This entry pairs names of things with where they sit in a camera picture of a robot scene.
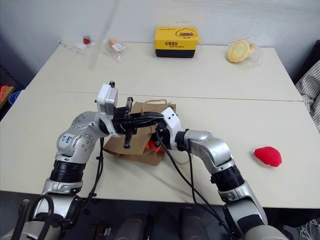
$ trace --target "yellow box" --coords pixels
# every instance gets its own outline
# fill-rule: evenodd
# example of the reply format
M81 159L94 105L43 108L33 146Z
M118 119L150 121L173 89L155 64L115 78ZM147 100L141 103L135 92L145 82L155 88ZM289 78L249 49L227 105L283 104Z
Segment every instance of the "yellow box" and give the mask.
M197 42L201 44L195 27L159 26L155 30L154 49L157 57L192 58Z

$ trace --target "cartoon duck logo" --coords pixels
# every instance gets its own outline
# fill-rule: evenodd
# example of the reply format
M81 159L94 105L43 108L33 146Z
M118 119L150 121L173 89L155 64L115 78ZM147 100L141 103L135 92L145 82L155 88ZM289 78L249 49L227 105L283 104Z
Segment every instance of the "cartoon duck logo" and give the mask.
M189 39L189 38L197 36L197 33L189 28L184 28L184 29L178 30L175 33L175 35L178 37L182 37L184 39Z

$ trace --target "red plush toy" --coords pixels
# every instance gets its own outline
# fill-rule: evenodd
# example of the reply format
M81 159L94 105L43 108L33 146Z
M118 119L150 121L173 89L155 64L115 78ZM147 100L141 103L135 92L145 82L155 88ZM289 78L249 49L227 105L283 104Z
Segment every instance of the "red plush toy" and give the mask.
M266 165L278 167L282 163L280 152L272 146L257 148L253 154Z

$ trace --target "snack package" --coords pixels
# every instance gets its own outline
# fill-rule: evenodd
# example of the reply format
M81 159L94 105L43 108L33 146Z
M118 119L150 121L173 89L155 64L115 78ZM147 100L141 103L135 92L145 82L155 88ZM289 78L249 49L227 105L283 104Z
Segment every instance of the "snack package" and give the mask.
M261 66L262 51L250 38L230 42L228 46L226 58L231 63L241 63L241 65L252 67Z
M118 62L125 60L127 51L127 47L114 38L105 38L102 41L101 52Z

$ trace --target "blue bucket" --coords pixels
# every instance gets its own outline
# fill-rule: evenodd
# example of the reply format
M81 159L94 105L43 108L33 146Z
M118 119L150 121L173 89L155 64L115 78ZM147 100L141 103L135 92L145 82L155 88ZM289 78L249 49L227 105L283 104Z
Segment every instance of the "blue bucket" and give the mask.
M12 93L12 94L10 95L8 101L9 101L9 103L10 103L11 105L13 105L13 104L15 103L15 101L17 100L20 92L21 92L21 91L16 91L16 92L14 92L14 93Z

